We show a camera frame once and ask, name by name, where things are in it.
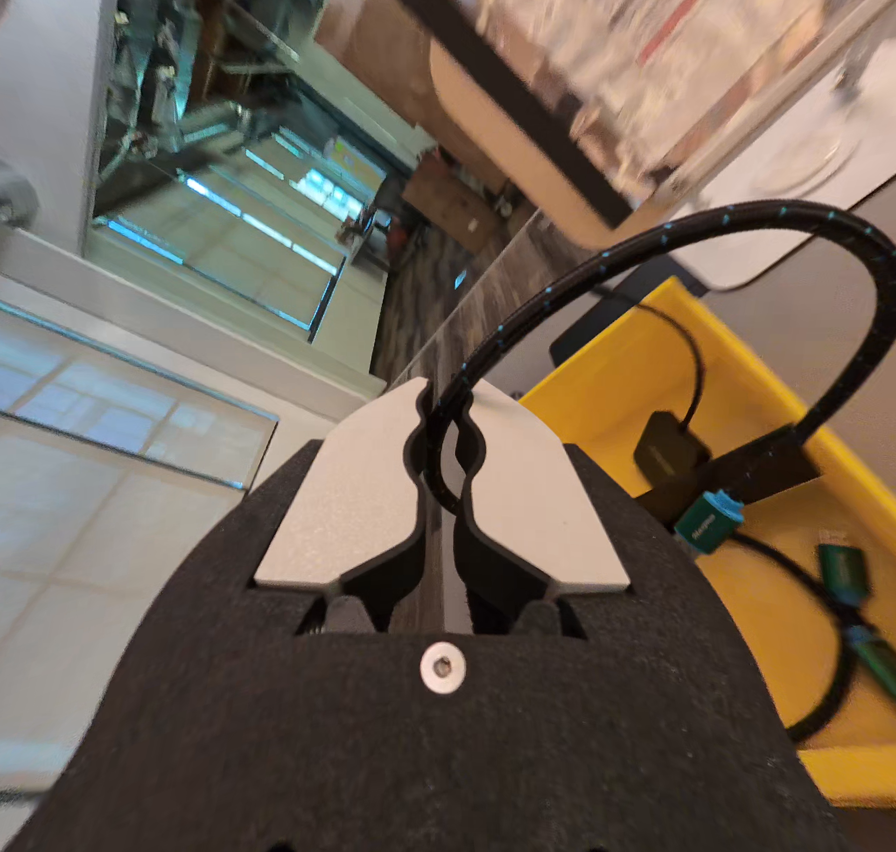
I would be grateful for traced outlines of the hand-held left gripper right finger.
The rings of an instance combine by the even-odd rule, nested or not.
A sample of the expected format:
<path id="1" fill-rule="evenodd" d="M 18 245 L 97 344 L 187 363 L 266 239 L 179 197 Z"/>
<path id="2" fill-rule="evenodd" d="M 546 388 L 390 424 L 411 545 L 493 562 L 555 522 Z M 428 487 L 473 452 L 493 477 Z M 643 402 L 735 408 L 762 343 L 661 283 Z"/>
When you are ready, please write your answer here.
<path id="1" fill-rule="evenodd" d="M 495 609 L 625 591 L 629 576 L 564 444 L 485 380 L 457 418 L 457 572 Z"/>

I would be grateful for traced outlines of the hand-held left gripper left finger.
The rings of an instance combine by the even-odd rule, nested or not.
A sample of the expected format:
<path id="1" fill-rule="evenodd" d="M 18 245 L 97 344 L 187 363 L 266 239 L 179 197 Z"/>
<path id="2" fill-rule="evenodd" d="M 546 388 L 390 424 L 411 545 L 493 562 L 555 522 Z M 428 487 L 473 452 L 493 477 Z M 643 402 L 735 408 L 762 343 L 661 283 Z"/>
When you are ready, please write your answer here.
<path id="1" fill-rule="evenodd" d="M 430 382 L 417 377 L 339 423 L 258 566 L 258 586 L 394 608 L 425 565 Z"/>

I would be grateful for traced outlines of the yellow plastic bin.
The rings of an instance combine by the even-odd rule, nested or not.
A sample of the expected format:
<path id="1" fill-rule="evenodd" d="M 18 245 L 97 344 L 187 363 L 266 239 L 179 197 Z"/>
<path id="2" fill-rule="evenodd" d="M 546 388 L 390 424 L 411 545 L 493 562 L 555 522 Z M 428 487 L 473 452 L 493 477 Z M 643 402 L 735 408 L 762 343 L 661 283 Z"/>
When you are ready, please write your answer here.
<path id="1" fill-rule="evenodd" d="M 707 385 L 693 431 L 724 454 L 787 423 L 806 405 L 754 351 L 675 279 L 650 294 L 696 338 Z M 633 461 L 656 410 L 686 409 L 693 364 L 678 334 L 649 314 L 623 316 L 522 398 L 565 443 L 578 445 L 630 496 L 648 490 Z M 745 509 L 745 532 L 817 574 L 819 534 L 841 533 L 867 559 L 872 597 L 865 615 L 894 645 L 894 495 L 829 428 L 809 441 L 822 476 Z M 786 725 L 820 700 L 833 674 L 836 636 L 829 617 L 761 555 L 728 543 L 698 567 L 741 632 Z M 894 701 L 864 671 L 834 721 L 798 753 L 837 807 L 894 808 Z"/>

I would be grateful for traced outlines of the black adapter with cable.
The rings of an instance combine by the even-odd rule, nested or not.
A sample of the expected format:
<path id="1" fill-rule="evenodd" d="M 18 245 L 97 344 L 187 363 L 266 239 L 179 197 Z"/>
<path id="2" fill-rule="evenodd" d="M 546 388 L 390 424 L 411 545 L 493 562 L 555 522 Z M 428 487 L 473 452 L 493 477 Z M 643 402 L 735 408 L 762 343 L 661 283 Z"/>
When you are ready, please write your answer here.
<path id="1" fill-rule="evenodd" d="M 693 392 L 685 414 L 678 418 L 669 410 L 656 410 L 648 419 L 633 453 L 633 461 L 655 488 L 668 480 L 684 477 L 711 459 L 710 449 L 692 430 L 706 385 L 706 364 L 699 344 L 680 322 L 655 307 L 640 302 L 632 306 L 664 321 L 686 343 L 693 362 Z"/>

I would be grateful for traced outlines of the black bin divider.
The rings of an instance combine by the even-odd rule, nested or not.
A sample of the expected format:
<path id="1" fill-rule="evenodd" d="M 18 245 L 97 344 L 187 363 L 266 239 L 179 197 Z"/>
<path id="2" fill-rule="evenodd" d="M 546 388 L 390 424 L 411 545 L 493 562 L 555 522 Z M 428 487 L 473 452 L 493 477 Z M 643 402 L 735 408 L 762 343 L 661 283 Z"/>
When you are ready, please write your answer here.
<path id="1" fill-rule="evenodd" d="M 805 453 L 795 426 L 787 424 L 710 461 L 700 475 L 699 493 L 721 490 L 751 505 L 822 475 Z"/>

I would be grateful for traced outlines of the dark sign board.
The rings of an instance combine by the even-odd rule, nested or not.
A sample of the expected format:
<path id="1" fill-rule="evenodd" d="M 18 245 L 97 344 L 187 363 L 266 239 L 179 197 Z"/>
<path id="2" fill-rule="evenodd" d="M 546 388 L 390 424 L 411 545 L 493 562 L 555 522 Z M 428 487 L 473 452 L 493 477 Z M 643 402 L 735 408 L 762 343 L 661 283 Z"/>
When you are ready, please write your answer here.
<path id="1" fill-rule="evenodd" d="M 658 203 L 662 191 L 689 192 L 699 181 L 711 179 L 891 7 L 894 0 L 856 0 L 802 61 L 746 102 L 689 159 L 671 172 L 647 177 L 644 184 L 623 187 L 592 164 L 561 120 L 476 30 L 476 0 L 325 0 L 315 41 L 398 112 L 409 108 L 410 94 L 398 93 L 395 84 L 411 76 L 409 67 L 399 67 L 399 60 L 425 63 L 422 74 L 437 97 L 430 56 L 431 45 L 439 44 L 615 230 L 646 201 Z"/>

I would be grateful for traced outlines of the laminated instruction sheet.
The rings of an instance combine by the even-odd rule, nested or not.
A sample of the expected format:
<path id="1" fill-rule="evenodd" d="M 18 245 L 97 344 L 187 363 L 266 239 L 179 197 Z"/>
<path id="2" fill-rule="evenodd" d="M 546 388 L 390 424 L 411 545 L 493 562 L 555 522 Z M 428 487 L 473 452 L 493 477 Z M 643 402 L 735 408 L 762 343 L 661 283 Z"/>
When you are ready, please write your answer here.
<path id="1" fill-rule="evenodd" d="M 856 0 L 476 0 L 476 30 L 618 187 L 671 172 Z"/>

